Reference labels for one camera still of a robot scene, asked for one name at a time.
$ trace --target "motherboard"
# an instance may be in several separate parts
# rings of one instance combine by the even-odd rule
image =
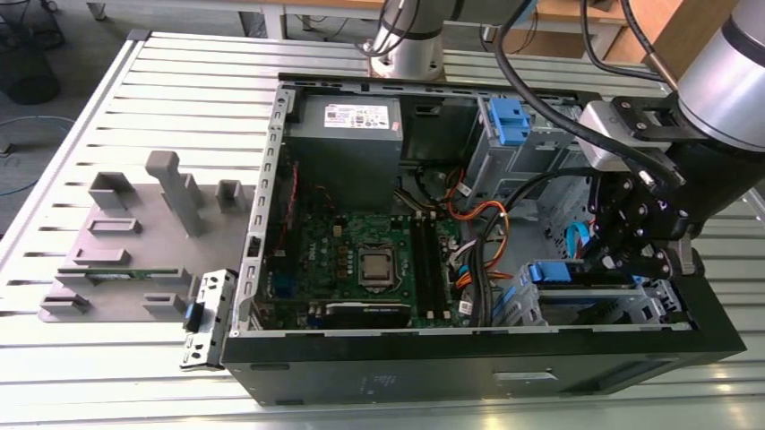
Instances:
[[[462,326],[446,264],[453,220],[306,213],[298,225],[297,259],[268,274],[275,328]]]

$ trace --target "slotted aluminum surface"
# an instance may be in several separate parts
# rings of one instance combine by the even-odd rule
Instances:
[[[745,202],[696,241],[748,344],[608,398],[262,408],[226,372],[180,373],[175,323],[44,324],[38,308],[91,204],[98,171],[151,178],[178,151],[199,184],[254,184],[277,73],[367,74],[350,45],[155,33],[120,51],[40,185],[0,242],[0,423],[140,428],[750,428],[765,422],[765,228]],[[658,95],[576,60],[514,59],[537,87]],[[450,82],[503,83],[486,54],[447,52]]]

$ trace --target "green motherboard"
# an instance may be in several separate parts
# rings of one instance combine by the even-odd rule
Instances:
[[[431,260],[423,262],[425,256],[415,251],[422,249],[414,243],[417,223],[413,216],[302,216],[295,229],[299,236],[297,266],[287,272],[274,271],[270,275],[271,290],[278,298],[272,303],[279,328],[317,328],[309,315],[311,307],[306,304],[321,306],[341,302],[409,305],[411,319],[407,326],[413,328],[462,325],[458,304],[449,291],[446,270],[446,255],[458,240],[458,226],[450,219],[431,221],[430,238],[438,244],[429,248]],[[423,290],[417,280],[423,283],[422,266],[426,264],[433,264],[431,271],[439,271],[438,276],[429,278],[429,284],[441,285],[427,285]],[[423,297],[418,297],[418,292],[421,296],[433,295],[433,300],[442,302],[441,307],[434,307],[439,309],[437,312],[419,308]]]

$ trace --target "gray fixture plate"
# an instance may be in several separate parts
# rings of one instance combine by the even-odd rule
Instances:
[[[196,237],[187,236],[175,213],[170,210],[163,199],[160,185],[132,185],[135,192],[120,193],[120,199],[128,213],[110,211],[108,216],[94,204],[86,222],[80,229],[75,246],[70,251],[64,267],[76,266],[74,258],[79,250],[124,249],[131,260],[127,264],[99,265],[120,269],[175,269],[183,268],[195,278],[220,268],[236,269],[242,261],[246,240],[250,204],[252,202],[254,186],[244,186],[247,208],[244,211],[222,213],[215,198],[216,185],[199,185],[202,205],[199,215],[204,224],[204,232]],[[99,234],[94,235],[87,227],[95,219],[134,218],[140,223],[140,234]],[[104,280],[95,286],[66,287],[55,281],[50,297],[71,297],[79,295],[88,302],[86,312],[63,312],[52,314],[40,309],[39,317],[47,323],[98,323],[98,322],[152,322],[183,321],[183,310],[194,294],[195,282],[188,284],[158,284],[152,280]],[[176,307],[166,306],[166,310],[150,313],[144,305],[144,295],[178,295],[183,304]]]

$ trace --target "open computer tower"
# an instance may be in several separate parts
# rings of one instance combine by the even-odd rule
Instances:
[[[573,118],[600,98],[538,92]],[[470,323],[471,225],[439,206],[459,166],[457,211],[586,166],[511,89],[282,75],[267,142],[215,346],[260,404],[608,394],[745,349],[704,277],[578,273],[565,231],[593,216],[581,177],[510,213],[497,267],[514,278],[495,282],[491,325]]]

